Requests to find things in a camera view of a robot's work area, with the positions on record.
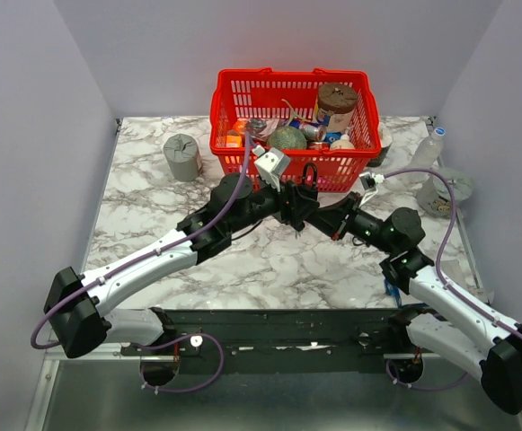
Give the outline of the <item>black padlock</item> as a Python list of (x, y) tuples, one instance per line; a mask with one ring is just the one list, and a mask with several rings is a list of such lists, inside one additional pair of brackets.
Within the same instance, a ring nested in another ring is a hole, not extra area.
[(318, 169), (314, 163), (305, 164), (301, 185), (311, 192), (318, 191)]

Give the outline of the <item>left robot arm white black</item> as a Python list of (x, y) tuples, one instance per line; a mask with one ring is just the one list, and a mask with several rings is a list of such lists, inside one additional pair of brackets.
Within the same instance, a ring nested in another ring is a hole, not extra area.
[(158, 241), (105, 268), (78, 274), (71, 267), (54, 276), (44, 305), (56, 344), (68, 358), (91, 353), (104, 343), (132, 342), (154, 355), (165, 353), (172, 333), (164, 313), (155, 309), (120, 309), (126, 299), (154, 282), (192, 268), (231, 246), (233, 235), (268, 217), (301, 231), (318, 208), (317, 174), (300, 182), (252, 181), (239, 173), (226, 175), (208, 203), (187, 215)]

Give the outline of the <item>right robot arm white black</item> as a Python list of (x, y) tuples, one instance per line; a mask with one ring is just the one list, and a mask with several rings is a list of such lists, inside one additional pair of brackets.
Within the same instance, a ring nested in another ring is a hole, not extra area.
[(350, 234), (384, 252), (385, 278), (438, 313), (390, 325), (386, 340), (392, 349), (424, 347), (479, 380), (502, 411), (522, 412), (522, 323), (464, 290), (419, 249), (425, 233), (417, 211), (399, 207), (381, 220), (363, 210), (352, 193), (316, 209), (307, 222), (333, 240)]

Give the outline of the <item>red soda can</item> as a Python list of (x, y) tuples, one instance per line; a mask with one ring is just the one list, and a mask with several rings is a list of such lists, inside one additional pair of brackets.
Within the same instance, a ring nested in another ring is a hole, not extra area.
[(310, 142), (308, 145), (307, 145), (307, 149), (308, 150), (311, 150), (311, 151), (326, 151), (330, 148), (330, 145), (327, 143), (327, 142), (316, 142), (316, 141), (313, 141), (313, 142)]

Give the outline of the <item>green melon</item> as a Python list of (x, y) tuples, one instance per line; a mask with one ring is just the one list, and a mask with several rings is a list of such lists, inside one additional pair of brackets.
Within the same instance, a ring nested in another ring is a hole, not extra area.
[(268, 137), (267, 145), (271, 148), (284, 150), (305, 150), (307, 141), (303, 133), (294, 127), (276, 128)]

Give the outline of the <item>red blue drink can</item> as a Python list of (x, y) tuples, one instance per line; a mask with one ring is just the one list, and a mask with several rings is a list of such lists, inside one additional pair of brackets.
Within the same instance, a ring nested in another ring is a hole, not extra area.
[(326, 138), (327, 128), (322, 124), (294, 119), (289, 125), (298, 129), (309, 141), (323, 142)]

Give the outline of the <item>white pump bottle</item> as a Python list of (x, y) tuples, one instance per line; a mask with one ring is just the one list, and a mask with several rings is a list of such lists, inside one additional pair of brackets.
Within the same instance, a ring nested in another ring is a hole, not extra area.
[(348, 134), (340, 134), (330, 142), (329, 148), (331, 151), (354, 150), (355, 146), (351, 142), (350, 136)]

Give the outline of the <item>crumpled snack packet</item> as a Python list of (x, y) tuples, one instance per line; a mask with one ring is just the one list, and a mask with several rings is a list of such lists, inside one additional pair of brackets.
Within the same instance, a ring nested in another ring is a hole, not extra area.
[(252, 139), (266, 142), (277, 128), (284, 125), (283, 119), (238, 119), (233, 124), (232, 130), (241, 136), (248, 132)]

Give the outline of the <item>red plastic basket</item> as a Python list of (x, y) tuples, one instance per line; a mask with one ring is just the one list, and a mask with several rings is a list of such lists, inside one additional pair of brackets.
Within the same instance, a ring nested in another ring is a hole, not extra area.
[(285, 180), (300, 182), (306, 163), (314, 163), (318, 171), (317, 186), (321, 192), (345, 192), (352, 188), (369, 160), (381, 150), (378, 133), (379, 115), (368, 76), (362, 71), (327, 70), (311, 72), (261, 69), (223, 69), (217, 76), (210, 105), (211, 132), (209, 147), (223, 172), (239, 172), (244, 148), (226, 146), (228, 132), (239, 119), (285, 119), (292, 108), (311, 118), (317, 90), (326, 83), (346, 84), (358, 96), (356, 111), (349, 122), (352, 149), (292, 150), (286, 155), (290, 164), (283, 174)]

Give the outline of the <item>orange small box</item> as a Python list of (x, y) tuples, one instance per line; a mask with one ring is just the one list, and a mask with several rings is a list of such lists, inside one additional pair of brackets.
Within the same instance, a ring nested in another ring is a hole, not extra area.
[(243, 138), (240, 135), (226, 135), (226, 148), (240, 148), (243, 146)]

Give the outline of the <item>blue white booklet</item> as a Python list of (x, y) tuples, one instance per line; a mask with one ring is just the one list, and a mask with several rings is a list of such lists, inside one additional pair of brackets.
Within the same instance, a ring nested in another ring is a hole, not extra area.
[[(472, 292), (475, 289), (474, 276), (471, 270), (464, 270), (464, 263), (458, 259), (447, 259), (442, 261), (442, 270), (447, 276), (460, 285), (463, 289)], [(391, 297), (397, 308), (403, 308), (407, 305), (418, 305), (427, 307), (425, 302), (422, 302), (417, 297), (404, 294), (398, 287), (391, 285), (386, 279), (385, 294)]]

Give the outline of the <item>grey taped can right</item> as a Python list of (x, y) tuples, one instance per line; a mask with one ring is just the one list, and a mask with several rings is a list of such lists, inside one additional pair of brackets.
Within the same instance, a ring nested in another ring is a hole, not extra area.
[[(473, 194), (473, 180), (465, 173), (441, 167), (437, 170), (454, 192), (456, 207)], [(449, 218), (452, 215), (452, 200), (447, 187), (440, 178), (429, 175), (416, 194), (419, 206), (430, 216)]]

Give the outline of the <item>grey taped can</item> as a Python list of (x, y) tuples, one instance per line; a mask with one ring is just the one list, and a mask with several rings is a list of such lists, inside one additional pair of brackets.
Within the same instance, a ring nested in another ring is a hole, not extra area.
[(181, 182), (191, 182), (200, 176), (202, 161), (198, 142), (189, 135), (176, 134), (163, 145), (165, 160), (173, 177)]
[[(456, 207), (473, 194), (473, 180), (465, 173), (441, 167), (437, 170), (454, 192)], [(452, 215), (452, 200), (447, 187), (440, 178), (429, 175), (416, 194), (419, 206), (430, 216), (449, 218)]]

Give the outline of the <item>brown lid cylindrical canister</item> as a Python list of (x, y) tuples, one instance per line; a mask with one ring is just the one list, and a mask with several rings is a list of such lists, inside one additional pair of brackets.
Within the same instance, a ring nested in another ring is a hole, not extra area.
[(352, 119), (358, 103), (358, 94), (350, 86), (326, 83), (319, 86), (314, 108), (317, 123), (329, 133), (343, 132)]

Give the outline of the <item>clear plastic water bottle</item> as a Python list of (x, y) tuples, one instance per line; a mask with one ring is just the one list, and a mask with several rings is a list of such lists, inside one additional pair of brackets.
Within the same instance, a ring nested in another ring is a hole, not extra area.
[(445, 134), (445, 129), (435, 128), (429, 136), (425, 137), (419, 143), (408, 168), (430, 169), (443, 151)]

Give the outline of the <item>grey taped can left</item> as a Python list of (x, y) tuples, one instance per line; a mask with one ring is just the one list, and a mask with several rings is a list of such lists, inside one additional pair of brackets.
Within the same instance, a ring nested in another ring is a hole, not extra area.
[(165, 160), (173, 177), (181, 182), (191, 182), (200, 176), (202, 161), (198, 142), (189, 135), (176, 134), (163, 145)]

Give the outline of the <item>black mounting rail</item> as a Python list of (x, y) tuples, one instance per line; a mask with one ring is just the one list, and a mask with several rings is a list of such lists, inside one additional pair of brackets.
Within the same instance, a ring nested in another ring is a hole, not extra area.
[(387, 356), (414, 354), (406, 328), (418, 306), (402, 309), (164, 310), (165, 333), (148, 348), (130, 344), (151, 373), (381, 373)]

